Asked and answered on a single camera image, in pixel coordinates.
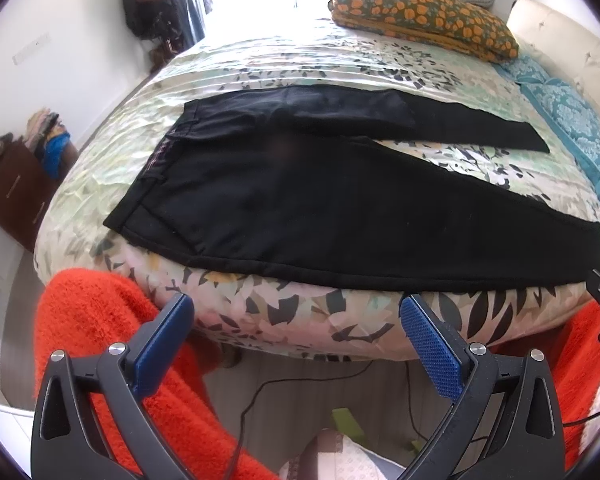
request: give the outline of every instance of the mattress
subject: mattress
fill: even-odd
[[[382,144],[600,222],[600,202],[573,157],[518,86],[490,64],[435,46],[339,28],[331,20],[306,20],[279,25],[275,32],[243,29],[208,38],[176,57],[120,107],[84,150],[43,219],[34,254],[40,279],[46,283],[69,267],[109,270],[134,280],[158,306],[184,292],[195,304],[195,327],[238,346],[327,360],[416,358],[398,320],[399,292],[184,267],[133,247],[102,225],[185,102],[220,92],[316,83],[395,88],[528,121],[549,154],[434,142]],[[589,299],[584,283],[424,292],[423,297],[465,339],[485,344],[554,327]]]

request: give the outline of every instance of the blue gripper pad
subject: blue gripper pad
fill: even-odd
[[[438,394],[457,402],[464,389],[460,363],[411,296],[400,304],[400,323]]]
[[[162,378],[193,327],[194,309],[189,296],[180,295],[174,305],[168,304],[163,311],[167,308],[169,311],[164,317],[160,313],[147,323],[153,332],[135,359],[131,391],[136,399],[144,399],[158,391]]]

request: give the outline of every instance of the wooden drawer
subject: wooden drawer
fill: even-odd
[[[0,227],[28,251],[33,251],[58,184],[21,142],[8,147],[0,160]]]

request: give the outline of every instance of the headboard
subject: headboard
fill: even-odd
[[[564,14],[517,0],[507,26],[522,52],[551,76],[572,84],[600,115],[600,39]]]

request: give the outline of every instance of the silver screw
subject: silver screw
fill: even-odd
[[[64,351],[62,350],[56,350],[55,352],[53,352],[51,354],[51,360],[55,363],[57,363],[58,361],[61,361],[64,358]]]
[[[538,350],[537,348],[534,348],[531,351],[531,358],[534,361],[544,361],[544,354],[542,353],[541,350]]]
[[[111,355],[120,355],[125,349],[126,345],[124,343],[113,343],[113,345],[109,347],[109,353]]]
[[[487,353],[487,347],[482,343],[471,343],[469,345],[469,350],[472,354],[476,355],[485,355]]]

